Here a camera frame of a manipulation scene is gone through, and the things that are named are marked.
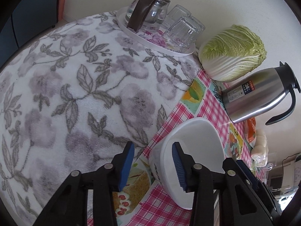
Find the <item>dark cabinet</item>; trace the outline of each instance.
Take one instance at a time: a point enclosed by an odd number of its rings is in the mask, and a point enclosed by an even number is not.
[[[57,23],[57,0],[21,0],[0,33],[0,67],[28,40]]]

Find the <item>white wall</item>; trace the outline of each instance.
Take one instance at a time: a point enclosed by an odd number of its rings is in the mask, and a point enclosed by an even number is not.
[[[64,13],[74,19],[118,10],[133,0],[66,0]],[[261,37],[268,52],[258,69],[277,67],[287,62],[301,82],[301,25],[284,0],[171,0],[170,8],[180,4],[190,10],[205,26],[200,44],[219,30],[232,24],[249,27]],[[264,123],[272,116],[286,111],[290,96],[273,110],[257,117],[259,127],[266,131],[270,152],[277,152],[278,161],[301,152],[301,94],[289,118],[271,126]]]

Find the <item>bolt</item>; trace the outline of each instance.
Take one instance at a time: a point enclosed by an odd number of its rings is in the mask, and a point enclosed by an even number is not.
[[[229,176],[235,176],[236,175],[236,173],[233,170],[229,170],[229,171],[227,171],[227,173],[228,173]]]
[[[104,168],[105,169],[111,169],[111,168],[113,168],[113,164],[112,163],[107,163],[107,164],[104,165]]]
[[[203,166],[199,163],[196,163],[196,164],[193,165],[193,168],[197,169],[197,170],[201,170],[203,168]]]
[[[71,172],[71,176],[78,176],[79,175],[79,171],[78,170],[74,170]]]

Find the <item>brown handle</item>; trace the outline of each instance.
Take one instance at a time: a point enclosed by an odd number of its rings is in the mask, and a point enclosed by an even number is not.
[[[157,0],[139,0],[126,27],[133,29],[137,33],[156,1]]]

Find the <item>white floral blanket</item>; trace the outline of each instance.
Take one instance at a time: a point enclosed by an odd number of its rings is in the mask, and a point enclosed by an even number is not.
[[[137,158],[200,69],[133,41],[115,15],[55,29],[0,74],[0,193],[27,225],[72,170],[96,170],[128,140]]]

